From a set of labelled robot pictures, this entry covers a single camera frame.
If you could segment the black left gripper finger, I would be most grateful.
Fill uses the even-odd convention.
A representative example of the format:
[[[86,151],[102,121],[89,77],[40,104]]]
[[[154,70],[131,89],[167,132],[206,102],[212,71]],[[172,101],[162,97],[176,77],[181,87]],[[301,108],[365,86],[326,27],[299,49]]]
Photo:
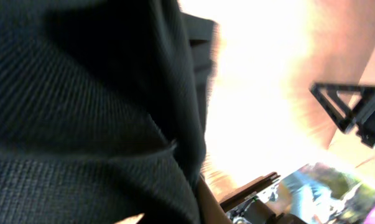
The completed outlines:
[[[201,175],[197,183],[197,201],[204,224],[232,224]]]

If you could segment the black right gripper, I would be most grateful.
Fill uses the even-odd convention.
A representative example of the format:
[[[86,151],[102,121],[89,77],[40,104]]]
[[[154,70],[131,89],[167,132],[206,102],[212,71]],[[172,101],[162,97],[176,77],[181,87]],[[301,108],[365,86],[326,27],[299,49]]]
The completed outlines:
[[[347,134],[356,126],[361,142],[375,147],[375,86],[317,82],[310,92],[342,133]],[[361,98],[350,107],[341,99],[342,93]]]

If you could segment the black t-shirt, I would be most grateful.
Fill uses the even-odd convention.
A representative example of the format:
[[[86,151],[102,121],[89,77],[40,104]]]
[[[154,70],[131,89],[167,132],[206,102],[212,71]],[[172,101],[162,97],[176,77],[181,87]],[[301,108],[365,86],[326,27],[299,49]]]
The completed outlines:
[[[201,223],[215,27],[177,1],[0,0],[0,223]]]

